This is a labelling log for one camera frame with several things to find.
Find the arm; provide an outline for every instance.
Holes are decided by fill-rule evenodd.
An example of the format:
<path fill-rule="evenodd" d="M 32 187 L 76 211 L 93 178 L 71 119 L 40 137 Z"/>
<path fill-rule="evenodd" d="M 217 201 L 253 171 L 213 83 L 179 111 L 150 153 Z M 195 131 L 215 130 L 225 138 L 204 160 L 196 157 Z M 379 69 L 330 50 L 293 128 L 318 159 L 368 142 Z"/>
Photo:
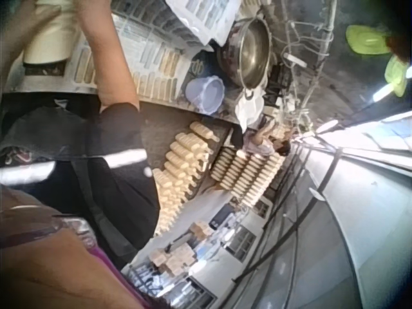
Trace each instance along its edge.
<path fill-rule="evenodd" d="M 139 99 L 111 16 L 110 0 L 77 0 L 80 26 L 95 62 L 97 89 L 104 106 Z"/>

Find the ceiling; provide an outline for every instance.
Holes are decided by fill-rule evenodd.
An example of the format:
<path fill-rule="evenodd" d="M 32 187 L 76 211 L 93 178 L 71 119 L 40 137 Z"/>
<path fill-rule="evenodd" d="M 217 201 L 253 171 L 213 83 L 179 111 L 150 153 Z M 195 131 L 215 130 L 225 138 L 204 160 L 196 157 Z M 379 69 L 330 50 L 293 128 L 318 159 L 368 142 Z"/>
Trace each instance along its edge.
<path fill-rule="evenodd" d="M 273 2 L 275 17 L 272 18 L 271 31 L 285 41 L 281 0 Z M 288 20 L 309 23 L 324 21 L 323 16 L 326 14 L 323 9 L 326 8 L 328 0 L 285 2 Z M 410 17 L 409 13 L 405 14 L 410 12 L 410 1 L 394 0 L 390 5 L 388 3 L 380 0 L 338 0 L 330 55 L 326 59 L 319 84 L 307 105 L 315 126 L 333 118 L 345 120 L 346 124 L 365 122 L 411 108 L 410 83 L 402 98 L 391 94 L 378 103 L 371 103 L 373 94 L 386 84 L 384 72 L 391 55 L 359 55 L 353 52 L 346 42 L 346 29 L 351 24 L 364 24 L 385 32 L 402 33 L 410 38 L 407 33 L 410 29 Z M 317 32 L 314 27 L 297 25 L 296 29 L 299 35 L 310 36 L 312 33 L 321 38 L 321 32 Z M 295 41 L 295 38 L 290 30 L 291 41 Z M 276 40 L 274 44 L 279 53 L 285 47 Z M 314 76 L 317 55 L 301 46 L 292 47 L 292 54 L 308 63 L 306 69 L 295 67 L 298 97 L 302 100 Z"/>

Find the person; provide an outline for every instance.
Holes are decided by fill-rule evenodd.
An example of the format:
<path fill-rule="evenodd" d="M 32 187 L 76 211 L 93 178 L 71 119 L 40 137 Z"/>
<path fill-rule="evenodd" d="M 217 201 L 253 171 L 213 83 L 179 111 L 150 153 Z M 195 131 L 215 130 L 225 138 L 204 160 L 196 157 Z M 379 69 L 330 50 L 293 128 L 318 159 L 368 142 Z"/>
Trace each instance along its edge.
<path fill-rule="evenodd" d="M 1 188 L 1 308 L 171 309 L 134 289 L 82 218 Z"/>
<path fill-rule="evenodd" d="M 256 153 L 262 156 L 271 156 L 279 153 L 281 156 L 288 156 L 290 153 L 290 138 L 293 131 L 289 130 L 285 133 L 283 139 L 275 139 L 270 137 L 276 123 L 269 121 L 256 133 L 247 131 L 243 137 L 243 150 L 247 153 Z"/>
<path fill-rule="evenodd" d="M 103 112 L 82 118 L 53 101 L 24 102 L 28 109 L 13 113 L 4 110 L 2 103 L 0 182 L 30 194 L 42 205 L 84 218 L 99 247 L 121 269 L 153 237 L 160 206 L 140 136 L 139 100 L 110 0 L 74 3 L 93 53 Z M 35 1 L 23 0 L 3 27 L 2 92 L 14 60 L 60 12 L 59 6 L 49 6 L 37 14 Z M 16 183 L 22 176 L 24 183 Z"/>

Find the cardboard box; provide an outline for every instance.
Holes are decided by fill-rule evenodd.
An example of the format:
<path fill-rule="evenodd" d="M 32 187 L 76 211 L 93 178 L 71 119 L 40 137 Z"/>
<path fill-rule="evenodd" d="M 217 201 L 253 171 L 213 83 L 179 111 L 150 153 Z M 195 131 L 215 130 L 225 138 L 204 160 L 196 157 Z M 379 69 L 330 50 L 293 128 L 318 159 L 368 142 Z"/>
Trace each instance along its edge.
<path fill-rule="evenodd" d="M 166 253 L 163 250 L 156 249 L 152 251 L 149 255 L 149 260 L 152 262 L 156 267 L 162 266 L 168 260 Z"/>

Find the yellow object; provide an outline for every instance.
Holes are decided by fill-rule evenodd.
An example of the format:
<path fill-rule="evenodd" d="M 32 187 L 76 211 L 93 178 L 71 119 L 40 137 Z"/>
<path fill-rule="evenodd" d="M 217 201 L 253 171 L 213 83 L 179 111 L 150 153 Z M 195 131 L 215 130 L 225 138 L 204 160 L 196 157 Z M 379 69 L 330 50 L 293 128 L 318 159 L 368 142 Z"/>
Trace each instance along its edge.
<path fill-rule="evenodd" d="M 191 124 L 191 129 L 206 140 L 213 140 L 215 142 L 220 141 L 220 139 L 213 133 L 212 130 L 197 121 Z"/>
<path fill-rule="evenodd" d="M 350 48 L 362 55 L 383 55 L 390 53 L 386 46 L 386 34 L 369 26 L 351 25 L 346 29 Z"/>
<path fill-rule="evenodd" d="M 393 92 L 402 97 L 406 90 L 406 71 L 408 64 L 401 61 L 396 55 L 389 60 L 385 70 L 385 79 L 393 86 Z"/>

